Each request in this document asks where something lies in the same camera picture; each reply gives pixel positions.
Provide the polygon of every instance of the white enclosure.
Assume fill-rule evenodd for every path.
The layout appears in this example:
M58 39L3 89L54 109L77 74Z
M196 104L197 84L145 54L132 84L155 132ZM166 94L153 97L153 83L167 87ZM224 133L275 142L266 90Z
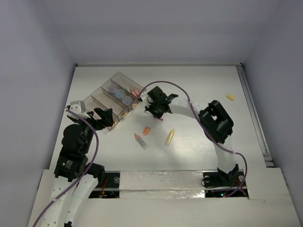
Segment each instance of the white enclosure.
M44 171L33 215L45 205L45 182L52 178L61 149L62 131L71 123L66 117L62 118L63 108L70 101L86 98L98 87L96 82L105 82L119 70L141 85L157 79L175 81L184 86L196 101L220 99L237 123L234 126L233 146L248 157L249 168L253 169L251 173L254 176L251 179L248 177L248 182L255 182L256 177L262 175L262 170L262 173L268 173L260 183L264 188L256 188L254 184L250 195L258 202L269 199L269 203L265 202L266 205L262 206L258 202L252 205L240 201L237 205L241 204L247 213L255 210L262 215L268 212L268 220L279 216L274 222L277 226L285 226L284 221L289 225L298 225L296 211L302 223L302 11L301 0L1 1L2 225L28 225L42 171L50 169ZM125 67L141 63L149 67ZM194 65L185 67L186 63ZM244 77L237 75L235 65L239 63L244 67L247 84L239 80ZM99 67L80 67L86 64L99 64ZM153 64L170 64L173 67L151 67ZM87 84L89 89L84 86L85 89L77 91L75 84L79 87ZM170 91L168 86L161 87ZM228 100L225 97L227 94L233 94L235 101ZM254 104L249 102L250 95L259 119L251 111ZM129 147L136 145L126 136L127 129L134 126L132 122L142 118L153 123L148 116L140 114L141 108L138 106L110 132L123 138L123 143ZM258 131L258 122L263 131ZM141 130L141 127L136 124L132 130ZM104 156L100 154L98 161L105 165L106 170L122 171L216 168L213 146L193 120L184 120L180 116L167 117L157 129L166 134L171 127L178 132L173 146L167 150L160 148L160 135L155 133L153 139L147 141L151 140L148 141L150 149L157 152L149 153L148 158L136 149L130 149L130 155L119 153L121 144L105 145L107 139L110 140L110 133L102 132L100 137L107 152ZM260 140L263 132L265 143ZM264 149L272 155L276 167L273 170L266 168ZM266 184L268 181L276 182L273 184L277 189L274 196L268 194L269 189L275 190L272 184ZM99 200L90 200L86 209L87 212L93 208L100 210L104 205L110 212L119 207L117 212L122 214L130 205L125 201L116 202L119 204L110 201L100 204ZM143 225L144 220L152 225L148 216L152 210L143 209L143 202L137 199L131 204L128 215L140 214L138 225ZM199 202L191 200L178 207L178 200L158 204L148 202L155 210L167 208L159 219L167 226L219 226L215 218L208 223L201 221L200 210L209 209L209 213L203 213L208 217L215 207L224 209L235 204L231 200L226 204L208 201L200 207ZM191 209L195 210L190 221L182 219L181 215L174 221L167 218L174 213L174 208L178 213L183 206L188 209L188 215L191 215ZM252 217L241 216L241 225L247 222L253 226L265 223L253 222ZM90 219L91 216L84 215L82 225ZM237 226L239 222L231 221L230 224Z

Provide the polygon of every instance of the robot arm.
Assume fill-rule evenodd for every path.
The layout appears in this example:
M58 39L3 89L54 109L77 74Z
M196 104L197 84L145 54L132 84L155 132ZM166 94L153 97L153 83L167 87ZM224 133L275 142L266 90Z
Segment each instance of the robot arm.
M95 120L94 112L85 112L83 101L71 102L67 108L85 118L96 131L113 125L112 109L103 111L95 108L94 112L101 117ZM51 196L51 201L55 200L55 203L46 211L42 219L42 227L75 226L76 218L92 190L104 182L104 167L92 164L78 185L70 188L56 200L57 196L70 187L87 168L86 154L93 138L93 131L88 125L73 114L68 113L68 118L75 124L69 125L63 132L62 149L54 171L55 181Z
M188 100L181 99L175 94L167 96L159 87L153 88L148 93L143 92L141 99L145 104L145 110L155 118L161 118L164 113L195 118ZM209 104L193 102L192 105L200 122L207 128L213 139L223 148L232 150L233 121L222 105L216 100ZM222 185L229 184L239 170L234 154L225 152L215 144L214 147L218 158L219 181L222 182Z

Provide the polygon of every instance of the white wall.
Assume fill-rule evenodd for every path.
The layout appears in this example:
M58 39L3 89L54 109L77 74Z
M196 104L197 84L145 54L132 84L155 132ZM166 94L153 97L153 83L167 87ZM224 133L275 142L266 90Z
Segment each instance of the white wall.
M238 63L280 0L44 0L77 63Z
M42 1L1 1L0 226L27 226L73 70Z
M282 0L245 61L245 73L276 166L303 224L303 1Z

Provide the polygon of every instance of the white tabletop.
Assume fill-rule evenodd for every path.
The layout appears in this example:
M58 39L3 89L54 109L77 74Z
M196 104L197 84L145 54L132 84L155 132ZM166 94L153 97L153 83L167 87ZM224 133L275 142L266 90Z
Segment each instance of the white tabletop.
M234 150L246 157L249 167L266 168L236 67L77 67L66 104L84 100L117 72L125 74L142 86L156 80L174 82L183 87L193 101L220 101L234 121ZM174 93L185 98L182 91L172 85L157 85L167 95ZM235 100L227 99L227 94L232 94ZM98 131L100 146L95 163L105 166L107 171L217 168L214 147L194 119L166 113L163 116L164 121L161 122L143 111L143 106L138 105L112 131ZM64 113L50 165L51 170L54 170L62 148L63 130L70 124L72 122ZM147 126L151 128L151 132L148 136L143 136L142 132ZM164 141L172 129L175 129L175 136L171 145L166 148ZM137 144L135 133L147 143L147 150L144 151ZM88 153L89 159L94 153L95 145L94 138ZM241 158L237 157L237 160L243 168Z
M107 171L124 170L120 175L121 188L128 190L120 199L88 199L78 226L300 226L281 170L266 168L235 67L77 67L67 105L84 100L118 71L142 86L155 80L167 80L182 86L193 101L220 101L234 121L233 148L248 162L246 182L250 199L167 199L167 195L166 199L160 199L163 194L153 194L155 189L161 189L170 195L176 186L180 191L189 188L204 193L199 184L200 171L168 172L172 179L164 185L156 171L212 170L217 168L217 158L212 143L194 119L167 113L161 122L143 113L143 106L139 105L112 131L98 132L100 146L95 163L104 165ZM175 93L184 97L171 85L159 84L159 87L167 95ZM232 94L235 100L228 100L227 94ZM70 124L64 113L50 170L45 170L42 176L28 226L32 226L49 202L63 130ZM151 132L143 136L146 126ZM175 136L166 148L164 141L172 129L175 129ZM134 133L145 140L147 150L137 144ZM93 139L89 159L95 145ZM243 167L240 158L238 163ZM138 170L155 172L130 172ZM151 195L144 193L150 190Z

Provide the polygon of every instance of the transparent compartment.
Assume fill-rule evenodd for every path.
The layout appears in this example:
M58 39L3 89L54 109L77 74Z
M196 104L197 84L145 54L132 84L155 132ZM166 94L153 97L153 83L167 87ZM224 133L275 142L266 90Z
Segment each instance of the transparent compartment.
M115 96L108 93L105 89L99 87L91 94L91 96L100 102L103 106L105 106L106 109L112 108L113 113L118 116L119 120L122 120L124 117L126 117L128 113L127 106L116 99Z
M108 80L101 86L102 89L106 90L112 97L127 106L128 111L131 111L138 104L138 99L133 94L129 93L124 87Z
M124 75L121 72L117 72L115 75L111 77L111 80L127 90L129 94L132 93L132 89L137 89L139 92L142 91L143 87L136 82L134 82L132 79L129 79L126 75ZM133 108L135 108L138 104L138 97L135 96L135 101L133 101L130 105L128 105L128 110L131 111Z
M104 105L102 105L100 102L98 102L96 99L94 99L92 96L88 96L85 100L84 100L84 104L85 104L85 109L87 112L93 111L94 112L94 116L93 118L96 120L101 119L100 116L94 111L95 108L100 108L101 110L107 110L108 108L106 108ZM113 120L114 120L114 124L112 127L107 127L107 129L109 131L111 131L119 122L119 118L117 115L115 115L113 113Z

